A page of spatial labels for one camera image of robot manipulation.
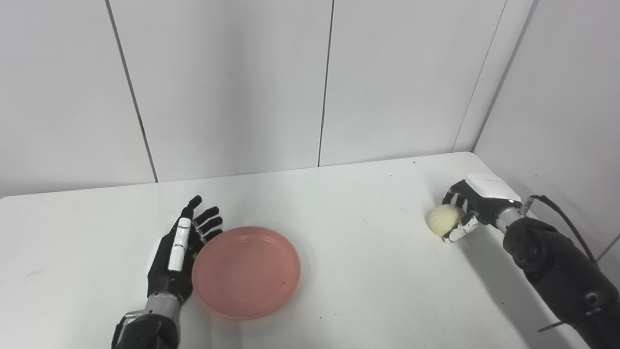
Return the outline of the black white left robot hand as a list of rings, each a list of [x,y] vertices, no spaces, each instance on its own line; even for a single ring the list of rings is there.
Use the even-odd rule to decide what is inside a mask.
[[[201,196],[193,197],[182,209],[169,232],[160,239],[147,274],[147,296],[156,292],[166,292],[175,296],[181,305],[190,298],[193,291],[192,271],[195,260],[204,246],[223,232],[221,228],[223,218],[220,216],[219,207],[209,207],[197,217],[194,216],[194,210],[201,202]],[[188,238],[183,265],[176,271],[169,269],[169,260],[180,219],[189,220],[186,224]]]

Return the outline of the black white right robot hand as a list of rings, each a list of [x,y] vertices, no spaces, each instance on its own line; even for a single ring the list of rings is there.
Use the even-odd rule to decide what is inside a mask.
[[[521,212],[521,197],[503,179],[489,173],[469,173],[449,188],[441,203],[463,213],[441,234],[445,243],[462,239],[479,225],[491,225],[506,232],[510,224],[525,216]]]

